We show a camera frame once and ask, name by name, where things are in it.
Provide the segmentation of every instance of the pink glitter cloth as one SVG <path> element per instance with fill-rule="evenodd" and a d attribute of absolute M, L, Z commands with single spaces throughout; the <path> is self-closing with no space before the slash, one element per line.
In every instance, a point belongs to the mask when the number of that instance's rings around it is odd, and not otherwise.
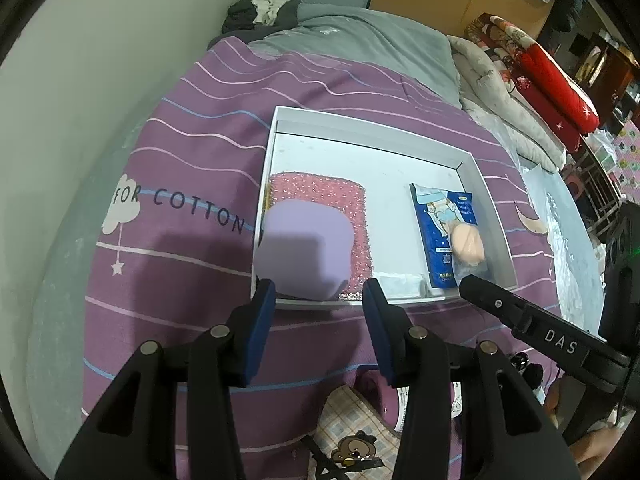
<path fill-rule="evenodd" d="M 371 253 L 364 214 L 364 188 L 351 180 L 311 173 L 277 173 L 270 177 L 270 206 L 280 200 L 297 198 L 335 207 L 353 225 L 355 239 L 351 251 L 351 279 L 338 298 L 362 299 L 362 284 L 371 277 Z"/>

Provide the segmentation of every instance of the gray blanket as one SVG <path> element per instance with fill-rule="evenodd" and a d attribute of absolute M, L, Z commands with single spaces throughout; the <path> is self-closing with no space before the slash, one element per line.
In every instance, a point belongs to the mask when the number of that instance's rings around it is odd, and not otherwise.
<path fill-rule="evenodd" d="M 298 21 L 297 27 L 249 46 L 274 56 L 293 50 L 384 66 L 417 79 L 462 108 L 460 76 L 449 41 L 439 31 L 386 12 L 325 4 L 300 4 Z"/>

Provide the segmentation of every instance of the white box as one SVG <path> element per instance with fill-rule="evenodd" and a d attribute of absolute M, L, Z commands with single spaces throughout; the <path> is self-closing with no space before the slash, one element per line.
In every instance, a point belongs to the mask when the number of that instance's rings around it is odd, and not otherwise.
<path fill-rule="evenodd" d="M 484 243 L 489 270 L 503 288 L 517 285 L 504 229 L 471 153 L 411 132 L 361 119 L 289 108 L 276 108 L 266 148 L 254 254 L 258 247 L 266 187 L 274 173 L 295 171 L 334 176 L 365 189 L 369 249 L 374 273 L 423 274 L 423 298 L 392 300 L 421 304 L 458 298 L 456 288 L 433 289 L 409 184 L 465 191 Z M 257 277 L 252 269 L 252 293 Z M 331 310 L 361 301 L 276 300 L 278 308 Z"/>

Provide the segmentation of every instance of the plaid fabric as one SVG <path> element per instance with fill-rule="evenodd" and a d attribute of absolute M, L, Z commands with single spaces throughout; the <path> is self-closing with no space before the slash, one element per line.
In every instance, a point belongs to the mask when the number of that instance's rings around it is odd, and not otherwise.
<path fill-rule="evenodd" d="M 380 416 L 369 403 L 348 386 L 332 391 L 322 409 L 314 440 L 325 455 L 330 456 L 337 449 L 338 442 L 345 436 L 362 430 L 377 440 L 376 456 L 382 459 L 384 467 L 368 469 L 362 473 L 347 473 L 353 480 L 388 480 L 394 471 L 400 436 L 387 428 Z M 308 480 L 316 478 L 316 461 L 309 459 Z"/>

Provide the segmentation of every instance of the red floral fabric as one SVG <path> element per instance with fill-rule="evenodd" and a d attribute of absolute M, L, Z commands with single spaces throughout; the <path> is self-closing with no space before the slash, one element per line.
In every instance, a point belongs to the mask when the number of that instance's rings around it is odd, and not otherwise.
<path fill-rule="evenodd" d="M 598 127 L 600 119 L 588 97 L 572 87 L 562 69 L 533 38 L 498 16 L 482 14 L 478 22 L 482 23 L 482 31 L 513 57 L 580 133 L 587 134 Z"/>
<path fill-rule="evenodd" d="M 495 25 L 491 27 L 496 29 L 494 30 L 494 36 L 504 34 Z M 562 141 L 567 150 L 571 153 L 577 152 L 580 147 L 580 132 L 578 128 L 558 111 L 558 108 L 549 100 L 544 92 L 542 92 L 517 65 L 513 57 L 511 57 L 505 49 L 500 48 L 492 38 L 478 30 L 477 22 L 474 22 L 466 28 L 465 35 L 469 40 L 482 48 L 496 64 L 502 75 L 502 80 L 505 81 L 507 90 L 512 93 L 513 89 L 516 89 L 538 115 L 542 117 L 542 120 L 545 121 L 549 129 L 558 136 L 558 139 Z M 508 77 L 502 68 L 507 69 Z"/>

